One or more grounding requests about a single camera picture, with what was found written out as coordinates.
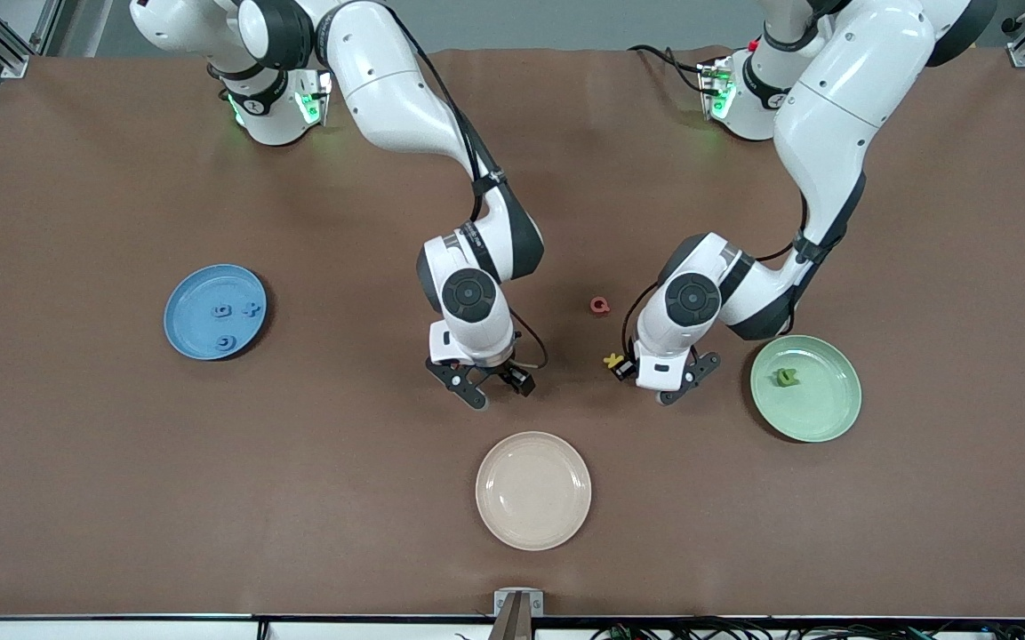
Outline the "beige round plate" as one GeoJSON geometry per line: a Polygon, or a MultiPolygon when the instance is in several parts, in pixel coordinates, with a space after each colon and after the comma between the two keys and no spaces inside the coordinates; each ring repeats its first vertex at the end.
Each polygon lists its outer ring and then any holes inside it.
{"type": "Polygon", "coordinates": [[[557,549],[584,525],[592,506],[589,467],[557,435],[521,432],[484,456],[476,473],[481,522],[512,549],[557,549]]]}

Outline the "green round plate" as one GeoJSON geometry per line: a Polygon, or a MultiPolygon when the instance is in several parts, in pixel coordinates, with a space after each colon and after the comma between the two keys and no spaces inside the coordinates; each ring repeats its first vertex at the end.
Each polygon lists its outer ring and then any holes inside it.
{"type": "Polygon", "coordinates": [[[750,393],[761,417],[789,440],[824,443],[853,426],[862,407],[861,382],[848,357],[825,339],[788,335],[758,349],[750,393]],[[799,384],[780,388],[777,370],[797,370],[799,384]]]}

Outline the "blue round plate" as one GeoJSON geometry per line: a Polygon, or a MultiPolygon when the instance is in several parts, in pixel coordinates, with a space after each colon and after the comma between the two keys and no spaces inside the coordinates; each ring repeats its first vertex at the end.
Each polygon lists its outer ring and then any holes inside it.
{"type": "Polygon", "coordinates": [[[217,361],[245,352],[260,336],[266,314],[266,287],[259,276],[235,264],[216,264],[192,272],[174,288],[165,303],[163,329],[168,344],[188,359],[217,361]],[[263,305],[263,312],[241,315],[247,302],[263,305]],[[231,305],[232,316],[219,321],[211,317],[217,304],[231,305]],[[214,341],[225,333],[238,339],[236,351],[217,353],[214,341]]]}

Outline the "brown table mat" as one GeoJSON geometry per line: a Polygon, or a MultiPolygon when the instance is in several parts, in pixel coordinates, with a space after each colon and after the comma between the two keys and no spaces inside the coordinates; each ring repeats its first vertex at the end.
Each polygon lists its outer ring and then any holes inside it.
{"type": "Polygon", "coordinates": [[[415,259],[468,216],[455,162],[374,148],[340,101],[256,145],[202,61],[44,58],[1,85],[0,614],[471,614],[525,586],[557,615],[1025,617],[1025,70],[926,70],[875,138],[796,327],[864,405],[801,444],[765,428],[755,346],[722,327],[671,406],[602,364],[684,236],[792,238],[772,147],[633,52],[434,61],[546,244],[507,295],[549,368],[527,398],[489,382],[486,411],[424,369],[415,259]],[[165,303],[216,264],[259,276],[266,321],[188,359],[165,303]],[[557,549],[476,509],[521,432],[589,467],[557,549]]]}

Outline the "white table edge rail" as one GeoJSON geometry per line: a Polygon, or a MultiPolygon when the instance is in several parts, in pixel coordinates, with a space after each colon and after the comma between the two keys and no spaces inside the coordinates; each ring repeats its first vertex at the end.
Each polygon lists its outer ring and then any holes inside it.
{"type": "MultiPolygon", "coordinates": [[[[489,624],[244,622],[244,619],[0,619],[0,640],[488,640],[489,624]]],[[[867,629],[623,631],[536,628],[532,640],[877,640],[867,629]]]]}

